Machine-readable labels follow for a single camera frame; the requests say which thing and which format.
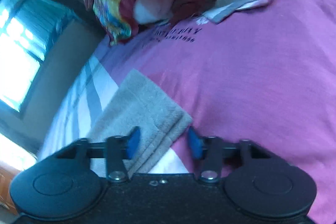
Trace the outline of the grey-brown fleece pants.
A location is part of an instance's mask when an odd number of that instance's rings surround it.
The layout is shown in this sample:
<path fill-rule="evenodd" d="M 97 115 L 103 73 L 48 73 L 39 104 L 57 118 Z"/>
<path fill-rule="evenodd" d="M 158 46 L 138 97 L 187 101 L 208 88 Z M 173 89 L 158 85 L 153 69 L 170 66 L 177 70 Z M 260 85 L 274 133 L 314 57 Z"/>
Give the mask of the grey-brown fleece pants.
<path fill-rule="evenodd" d="M 139 127 L 139 146 L 125 161 L 130 176 L 148 173 L 186 131 L 192 117 L 152 80 L 133 69 L 88 133 L 93 142 L 126 136 Z"/>

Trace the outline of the striped purple white bedsheet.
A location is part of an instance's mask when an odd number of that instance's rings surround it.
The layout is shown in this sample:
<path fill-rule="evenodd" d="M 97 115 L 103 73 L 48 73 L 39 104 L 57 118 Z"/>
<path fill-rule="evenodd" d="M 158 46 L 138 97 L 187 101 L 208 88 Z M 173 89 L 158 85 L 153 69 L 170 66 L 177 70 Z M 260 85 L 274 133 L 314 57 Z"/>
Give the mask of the striped purple white bedsheet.
<path fill-rule="evenodd" d="M 310 217 L 335 223 L 335 0 L 273 0 L 219 24 L 204 17 L 103 39 L 65 96 L 38 153 L 87 136 L 136 69 L 193 118 L 202 135 L 250 139 L 317 184 Z"/>

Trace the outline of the bright glass window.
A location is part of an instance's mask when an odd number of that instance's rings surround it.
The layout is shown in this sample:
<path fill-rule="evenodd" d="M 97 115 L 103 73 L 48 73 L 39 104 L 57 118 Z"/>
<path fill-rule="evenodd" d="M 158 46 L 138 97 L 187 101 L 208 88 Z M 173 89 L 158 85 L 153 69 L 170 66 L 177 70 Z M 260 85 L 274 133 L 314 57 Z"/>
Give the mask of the bright glass window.
<path fill-rule="evenodd" d="M 59 19 L 43 0 L 1 0 L 1 101 L 19 112 Z"/>

